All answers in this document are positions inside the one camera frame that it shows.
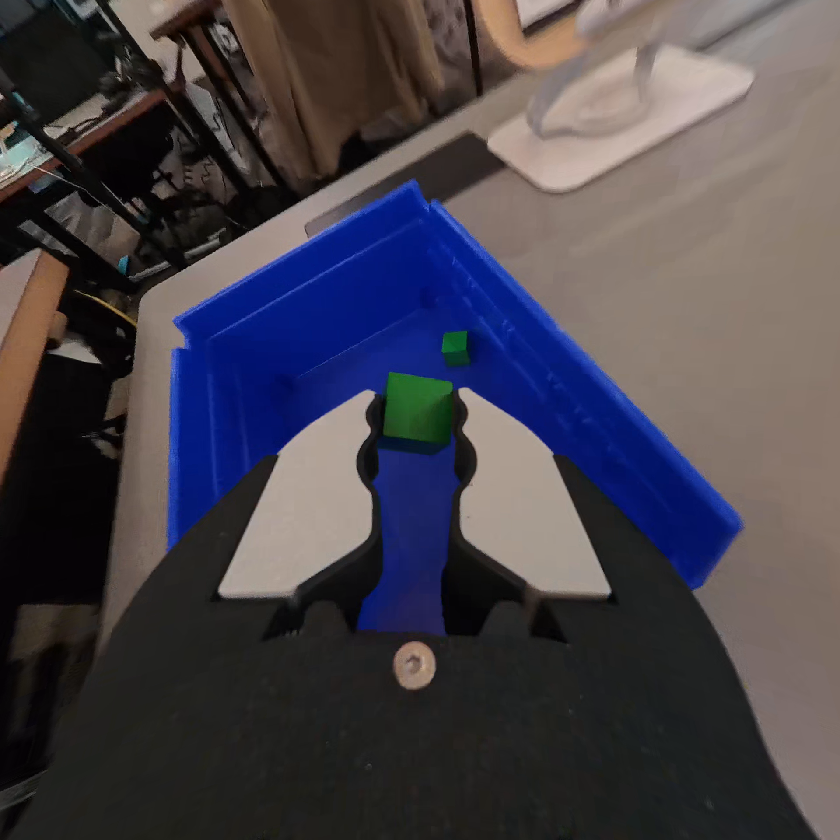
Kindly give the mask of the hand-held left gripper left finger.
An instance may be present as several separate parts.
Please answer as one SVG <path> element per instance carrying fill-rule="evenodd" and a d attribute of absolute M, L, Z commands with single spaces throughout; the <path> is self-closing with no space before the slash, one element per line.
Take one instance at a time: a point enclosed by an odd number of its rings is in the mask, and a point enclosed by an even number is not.
<path fill-rule="evenodd" d="M 305 426 L 278 452 L 218 586 L 226 602 L 275 606 L 267 634 L 295 634 L 332 604 L 354 631 L 384 564 L 374 486 L 382 398 L 362 390 Z"/>

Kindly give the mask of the black metal pole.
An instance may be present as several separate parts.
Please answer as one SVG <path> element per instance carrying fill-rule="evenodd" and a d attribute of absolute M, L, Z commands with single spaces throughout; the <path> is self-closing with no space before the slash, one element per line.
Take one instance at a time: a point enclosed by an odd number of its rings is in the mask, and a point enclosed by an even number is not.
<path fill-rule="evenodd" d="M 1 92 L 2 116 L 10 117 L 11 122 L 22 125 L 29 136 L 49 153 L 53 162 L 73 175 L 71 180 L 78 188 L 131 226 L 140 238 L 158 251 L 171 266 L 179 270 L 186 268 L 186 257 L 181 250 L 167 246 L 153 228 L 143 222 L 140 217 L 132 214 L 119 197 L 94 172 L 90 171 L 80 158 L 47 134 L 37 112 L 25 99 L 18 96 L 15 84 L 4 70 L 1 70 Z"/>

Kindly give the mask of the wood edged grey table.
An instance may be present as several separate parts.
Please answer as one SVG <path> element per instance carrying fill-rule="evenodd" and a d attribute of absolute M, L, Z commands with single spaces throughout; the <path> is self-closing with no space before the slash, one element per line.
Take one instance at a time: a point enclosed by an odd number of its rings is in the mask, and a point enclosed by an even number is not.
<path fill-rule="evenodd" d="M 68 276 L 68 267 L 40 248 L 2 268 L 2 479 L 7 473 Z"/>

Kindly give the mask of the tan hanging coat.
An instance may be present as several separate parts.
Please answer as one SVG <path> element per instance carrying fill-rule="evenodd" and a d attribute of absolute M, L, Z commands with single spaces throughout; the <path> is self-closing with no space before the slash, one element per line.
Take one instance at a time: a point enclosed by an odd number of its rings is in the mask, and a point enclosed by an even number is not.
<path fill-rule="evenodd" d="M 346 141 L 386 114 L 419 124 L 444 89 L 423 2 L 223 6 L 294 186 L 334 175 Z"/>

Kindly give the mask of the black monitor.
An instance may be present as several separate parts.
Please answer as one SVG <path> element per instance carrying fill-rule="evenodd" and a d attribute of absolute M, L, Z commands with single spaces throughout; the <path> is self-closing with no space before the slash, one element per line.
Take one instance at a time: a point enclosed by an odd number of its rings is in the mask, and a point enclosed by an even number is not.
<path fill-rule="evenodd" d="M 1 65 L 16 95 L 50 124 L 99 93 L 114 69 L 95 2 L 2 1 Z"/>

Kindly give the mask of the long wooden table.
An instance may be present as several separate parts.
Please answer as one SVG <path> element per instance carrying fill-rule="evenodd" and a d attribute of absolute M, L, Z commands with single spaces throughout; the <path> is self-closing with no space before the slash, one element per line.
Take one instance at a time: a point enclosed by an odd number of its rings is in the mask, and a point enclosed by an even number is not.
<path fill-rule="evenodd" d="M 107 117 L 96 109 L 101 103 L 101 97 L 92 98 L 75 111 L 59 118 L 55 124 L 55 130 L 66 129 L 77 127 L 87 119 L 93 119 L 87 130 L 68 144 L 68 151 L 72 154 L 80 156 L 158 105 L 168 104 L 168 101 L 162 91 L 138 91 L 124 107 Z M 2 155 L 1 202 L 10 201 L 13 196 L 26 191 L 43 176 L 51 174 L 61 166 L 62 163 L 35 139 L 19 143 Z"/>

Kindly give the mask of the blue plastic bin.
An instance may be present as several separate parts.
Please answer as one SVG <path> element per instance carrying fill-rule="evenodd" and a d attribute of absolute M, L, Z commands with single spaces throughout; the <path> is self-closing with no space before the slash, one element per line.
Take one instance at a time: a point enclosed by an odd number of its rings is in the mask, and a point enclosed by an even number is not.
<path fill-rule="evenodd" d="M 175 318 L 167 545 L 262 458 L 390 372 L 467 386 L 568 458 L 633 525 L 597 524 L 622 634 L 715 636 L 692 589 L 738 513 L 438 203 L 406 184 Z M 469 331 L 447 367 L 444 333 Z"/>

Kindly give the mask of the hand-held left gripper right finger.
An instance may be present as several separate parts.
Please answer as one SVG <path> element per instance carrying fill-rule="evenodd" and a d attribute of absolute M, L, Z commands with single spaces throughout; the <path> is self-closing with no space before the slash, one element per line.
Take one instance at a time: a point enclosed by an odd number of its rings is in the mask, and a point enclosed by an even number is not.
<path fill-rule="evenodd" d="M 455 473 L 443 570 L 447 634 L 478 634 L 511 603 L 531 631 L 552 602 L 605 603 L 612 587 L 551 448 L 476 391 L 454 395 Z"/>

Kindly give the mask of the small wooden table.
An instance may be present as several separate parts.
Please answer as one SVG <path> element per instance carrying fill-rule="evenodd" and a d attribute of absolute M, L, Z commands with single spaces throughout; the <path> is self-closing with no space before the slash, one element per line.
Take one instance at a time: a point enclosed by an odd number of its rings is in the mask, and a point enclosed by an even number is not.
<path fill-rule="evenodd" d="M 203 69 L 218 99 L 237 124 L 247 146 L 273 183 L 292 198 L 283 175 L 271 160 L 257 131 L 258 113 L 238 78 L 222 43 L 214 34 L 222 1 L 153 2 L 149 35 L 154 41 L 168 39 L 189 48 Z"/>

